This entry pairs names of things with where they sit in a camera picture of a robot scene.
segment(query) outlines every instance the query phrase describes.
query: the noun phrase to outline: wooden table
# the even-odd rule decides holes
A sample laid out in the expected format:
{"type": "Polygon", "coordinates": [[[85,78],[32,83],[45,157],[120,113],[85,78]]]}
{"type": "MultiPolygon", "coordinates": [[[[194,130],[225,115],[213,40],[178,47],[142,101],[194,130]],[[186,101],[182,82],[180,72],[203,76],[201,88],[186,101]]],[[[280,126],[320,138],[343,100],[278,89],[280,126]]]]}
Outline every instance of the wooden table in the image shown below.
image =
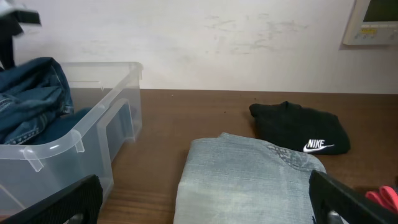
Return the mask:
{"type": "Polygon", "coordinates": [[[190,142],[222,132],[256,137],[252,103],[287,100],[338,115],[351,150],[317,156],[327,172],[357,190],[398,184],[398,95],[142,90],[141,98],[142,132],[113,162],[98,223],[172,223],[190,142]]]}

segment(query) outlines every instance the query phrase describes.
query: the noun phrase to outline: folded clothing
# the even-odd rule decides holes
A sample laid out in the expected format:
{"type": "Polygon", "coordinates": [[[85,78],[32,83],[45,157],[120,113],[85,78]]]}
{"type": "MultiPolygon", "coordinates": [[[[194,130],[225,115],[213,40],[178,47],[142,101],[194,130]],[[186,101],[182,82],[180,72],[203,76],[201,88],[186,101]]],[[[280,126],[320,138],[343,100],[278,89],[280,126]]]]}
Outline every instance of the folded clothing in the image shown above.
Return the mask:
{"type": "Polygon", "coordinates": [[[259,138],[277,146],[310,154],[337,155],[349,151],[349,138],[338,117],[285,101],[250,106],[259,138]]]}
{"type": "Polygon", "coordinates": [[[175,224],[313,223],[312,155],[223,133],[192,142],[178,185],[175,224]]]}

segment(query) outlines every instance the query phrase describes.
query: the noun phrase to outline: folded light blue jeans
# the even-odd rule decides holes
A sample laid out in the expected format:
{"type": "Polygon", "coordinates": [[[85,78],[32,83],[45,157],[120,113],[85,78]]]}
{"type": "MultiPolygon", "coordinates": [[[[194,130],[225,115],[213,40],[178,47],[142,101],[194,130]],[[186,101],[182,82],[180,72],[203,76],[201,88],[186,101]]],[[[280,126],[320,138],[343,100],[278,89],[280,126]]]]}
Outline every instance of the folded light blue jeans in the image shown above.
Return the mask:
{"type": "Polygon", "coordinates": [[[175,224],[314,223],[313,155],[223,133],[192,142],[178,185],[175,224]]]}

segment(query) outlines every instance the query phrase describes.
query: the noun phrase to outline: red fabric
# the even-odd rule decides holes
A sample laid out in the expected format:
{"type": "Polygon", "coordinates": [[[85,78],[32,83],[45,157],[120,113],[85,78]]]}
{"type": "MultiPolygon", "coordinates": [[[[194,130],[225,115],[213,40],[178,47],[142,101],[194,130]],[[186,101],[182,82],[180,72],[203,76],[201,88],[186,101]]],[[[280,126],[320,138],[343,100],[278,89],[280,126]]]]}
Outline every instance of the red fabric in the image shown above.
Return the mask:
{"type": "Polygon", "coordinates": [[[391,187],[382,186],[379,188],[379,192],[366,192],[365,197],[394,213],[398,213],[398,195],[391,187]]]}
{"type": "Polygon", "coordinates": [[[397,192],[389,187],[382,186],[379,189],[381,197],[398,213],[398,195],[397,192]]]}

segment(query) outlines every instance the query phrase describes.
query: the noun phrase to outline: clear plastic container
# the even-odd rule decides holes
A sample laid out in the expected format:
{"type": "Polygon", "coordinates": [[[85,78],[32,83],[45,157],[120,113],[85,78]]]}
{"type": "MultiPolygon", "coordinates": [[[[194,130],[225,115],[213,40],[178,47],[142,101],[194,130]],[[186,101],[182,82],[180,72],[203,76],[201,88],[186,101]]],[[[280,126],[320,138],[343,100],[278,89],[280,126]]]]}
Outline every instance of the clear plastic container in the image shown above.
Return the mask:
{"type": "Polygon", "coordinates": [[[0,215],[20,212],[90,174],[99,177],[105,201],[113,187],[111,161],[141,130],[141,64],[65,63],[62,68],[75,111],[92,109],[58,140],[36,146],[0,145],[0,215]],[[109,75],[119,83],[109,91],[98,80],[73,80],[90,75],[91,80],[109,75]]]}

